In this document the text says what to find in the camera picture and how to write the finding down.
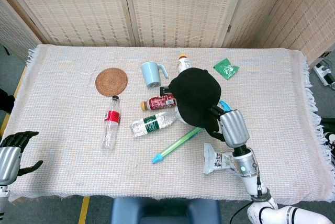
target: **red-label water bottle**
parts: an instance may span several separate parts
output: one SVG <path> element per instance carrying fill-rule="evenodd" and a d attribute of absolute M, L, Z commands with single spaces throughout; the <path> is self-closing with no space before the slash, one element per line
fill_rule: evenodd
<path fill-rule="evenodd" d="M 113 96 L 110 110 L 105 114 L 105 136 L 103 147 L 112 149 L 117 137 L 117 130 L 120 123 L 119 97 Z"/>

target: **beige wall panel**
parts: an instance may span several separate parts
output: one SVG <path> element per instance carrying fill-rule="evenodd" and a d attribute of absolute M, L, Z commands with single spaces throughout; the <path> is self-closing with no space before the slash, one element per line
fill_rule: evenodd
<path fill-rule="evenodd" d="M 126 0 L 23 1 L 55 44 L 135 45 Z"/>
<path fill-rule="evenodd" d="M 145 47 L 221 47 L 237 0 L 132 0 Z"/>
<path fill-rule="evenodd" d="M 335 43 L 335 0 L 282 0 L 273 13 L 259 48 L 298 49 L 311 64 Z"/>
<path fill-rule="evenodd" d="M 6 0 L 0 0 L 0 44 L 7 47 L 22 61 L 28 58 L 28 49 L 33 49 L 40 40 L 23 22 Z"/>
<path fill-rule="evenodd" d="M 262 28 L 277 0 L 239 0 L 223 47 L 252 48 L 257 32 Z"/>

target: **dark blue chair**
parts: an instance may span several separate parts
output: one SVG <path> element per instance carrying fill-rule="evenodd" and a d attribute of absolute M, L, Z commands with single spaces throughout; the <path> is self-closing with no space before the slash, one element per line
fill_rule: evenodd
<path fill-rule="evenodd" d="M 218 200 L 125 197 L 113 200 L 111 224 L 221 224 Z"/>

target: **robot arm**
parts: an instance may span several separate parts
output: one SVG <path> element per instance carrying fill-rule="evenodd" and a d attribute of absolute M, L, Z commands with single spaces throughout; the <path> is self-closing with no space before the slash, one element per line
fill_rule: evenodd
<path fill-rule="evenodd" d="M 235 166 L 243 180 L 253 204 L 248 208 L 248 217 L 253 224 L 332 224 L 323 215 L 315 212 L 286 206 L 278 209 L 270 191 L 260 176 L 260 170 L 251 148 L 246 146 L 249 133 L 243 116 L 238 110 L 229 112 L 214 106 L 210 109 L 218 119 L 222 134 L 209 132 L 212 137 L 225 141 L 227 146 L 234 149 Z"/>
<path fill-rule="evenodd" d="M 7 205 L 9 191 L 7 186 L 13 183 L 17 176 L 31 173 L 38 169 L 43 161 L 38 161 L 34 166 L 20 169 L 23 151 L 31 137 L 38 132 L 26 131 L 9 135 L 0 144 L 0 222 L 3 220 Z"/>

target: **yellow floor line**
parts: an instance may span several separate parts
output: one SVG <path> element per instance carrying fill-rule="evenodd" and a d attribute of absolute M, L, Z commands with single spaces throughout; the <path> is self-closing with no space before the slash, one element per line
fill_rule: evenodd
<path fill-rule="evenodd" d="M 17 92 L 19 91 L 19 89 L 21 87 L 22 79 L 23 79 L 23 76 L 26 73 L 26 69 L 27 69 L 27 67 L 24 68 L 24 70 L 22 72 L 22 75 L 21 75 L 21 78 L 20 78 L 20 81 L 19 81 L 19 83 L 16 86 L 16 90 L 15 90 L 15 93 L 14 93 L 14 97 L 15 98 L 16 98 Z M 4 135 L 4 131 L 5 131 L 5 128 L 6 128 L 7 124 L 8 124 L 8 121 L 9 121 L 9 114 L 7 113 L 6 116 L 5 116 L 5 119 L 4 119 L 3 123 L 1 125 L 1 128 L 0 128 L 0 135 L 1 136 Z"/>
<path fill-rule="evenodd" d="M 82 203 L 82 210 L 80 211 L 78 224 L 85 224 L 87 210 L 88 210 L 88 203 L 90 203 L 90 198 L 89 197 L 84 197 L 83 198 L 83 203 Z"/>

